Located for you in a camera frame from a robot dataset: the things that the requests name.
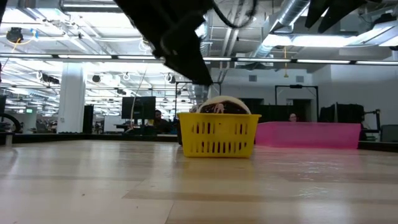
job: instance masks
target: plastic basket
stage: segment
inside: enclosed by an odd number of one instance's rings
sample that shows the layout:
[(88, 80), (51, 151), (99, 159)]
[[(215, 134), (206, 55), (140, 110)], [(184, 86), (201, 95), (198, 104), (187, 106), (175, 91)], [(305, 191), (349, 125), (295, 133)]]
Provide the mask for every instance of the plastic basket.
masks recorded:
[(184, 156), (250, 157), (261, 115), (179, 113)]
[(271, 147), (357, 149), (360, 124), (268, 122), (258, 125), (256, 144)]

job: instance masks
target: pink bin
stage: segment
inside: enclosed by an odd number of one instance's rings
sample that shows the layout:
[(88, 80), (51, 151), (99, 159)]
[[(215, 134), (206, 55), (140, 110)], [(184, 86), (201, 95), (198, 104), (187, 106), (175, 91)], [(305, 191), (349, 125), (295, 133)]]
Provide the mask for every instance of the pink bin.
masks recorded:
[(357, 149), (360, 124), (268, 122), (257, 126), (256, 144), (271, 147)]

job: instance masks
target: yellow basket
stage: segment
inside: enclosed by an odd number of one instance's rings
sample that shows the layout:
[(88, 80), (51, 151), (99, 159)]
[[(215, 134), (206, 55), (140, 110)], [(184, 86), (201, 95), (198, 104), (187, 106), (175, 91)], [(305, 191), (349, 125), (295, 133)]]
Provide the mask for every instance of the yellow basket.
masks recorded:
[(184, 156), (250, 157), (261, 115), (179, 113)]

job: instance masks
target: computer monitor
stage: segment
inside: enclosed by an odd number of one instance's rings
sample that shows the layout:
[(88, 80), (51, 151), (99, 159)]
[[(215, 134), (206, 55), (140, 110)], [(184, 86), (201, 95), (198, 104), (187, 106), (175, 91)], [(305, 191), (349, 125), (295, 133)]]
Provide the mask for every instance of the computer monitor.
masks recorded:
[[(131, 119), (131, 108), (134, 97), (123, 97), (122, 100), (122, 119)], [(133, 119), (155, 119), (156, 97), (142, 96), (136, 97), (134, 104)]]

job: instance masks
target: wooden floor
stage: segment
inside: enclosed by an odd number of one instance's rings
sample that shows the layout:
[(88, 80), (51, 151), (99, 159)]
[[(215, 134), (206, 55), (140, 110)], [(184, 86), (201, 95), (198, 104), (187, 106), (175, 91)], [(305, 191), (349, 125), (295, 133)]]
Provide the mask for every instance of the wooden floor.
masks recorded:
[(188, 159), (177, 144), (0, 149), (0, 223), (398, 223), (398, 154), (257, 148)]

